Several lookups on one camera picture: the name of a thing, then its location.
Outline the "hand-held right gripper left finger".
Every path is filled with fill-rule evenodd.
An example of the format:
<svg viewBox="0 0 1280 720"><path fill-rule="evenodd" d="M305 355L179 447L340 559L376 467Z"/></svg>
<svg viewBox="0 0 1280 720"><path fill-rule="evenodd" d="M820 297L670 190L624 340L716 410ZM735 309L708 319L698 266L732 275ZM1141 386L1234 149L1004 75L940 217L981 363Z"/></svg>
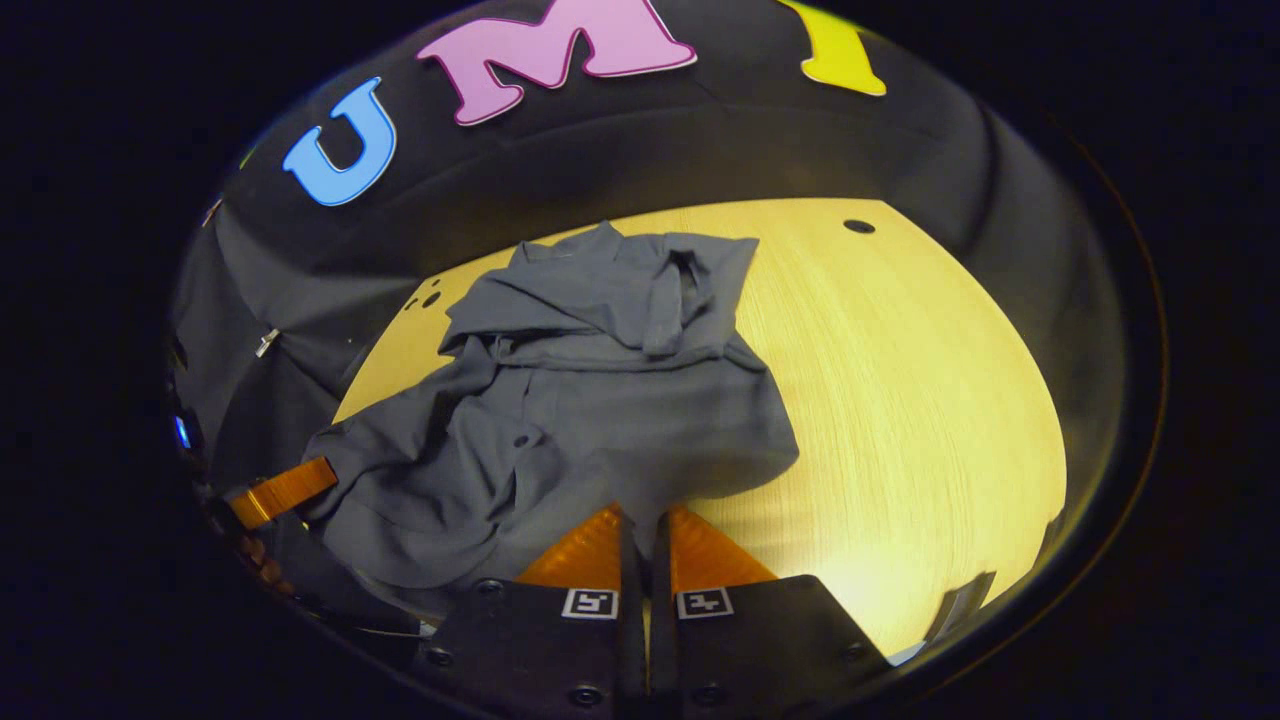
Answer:
<svg viewBox="0 0 1280 720"><path fill-rule="evenodd" d="M481 719L621 719L645 692L640 562L616 505L512 580L476 582L419 653L426 687Z"/></svg>

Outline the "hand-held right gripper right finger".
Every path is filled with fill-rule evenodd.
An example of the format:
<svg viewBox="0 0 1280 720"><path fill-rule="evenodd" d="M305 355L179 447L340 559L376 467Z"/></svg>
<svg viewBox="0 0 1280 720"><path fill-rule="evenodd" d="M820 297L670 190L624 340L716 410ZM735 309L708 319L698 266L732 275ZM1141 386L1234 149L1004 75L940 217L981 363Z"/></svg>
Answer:
<svg viewBox="0 0 1280 720"><path fill-rule="evenodd" d="M650 688L675 719L818 719L891 664L826 584L675 505L653 559Z"/></svg>

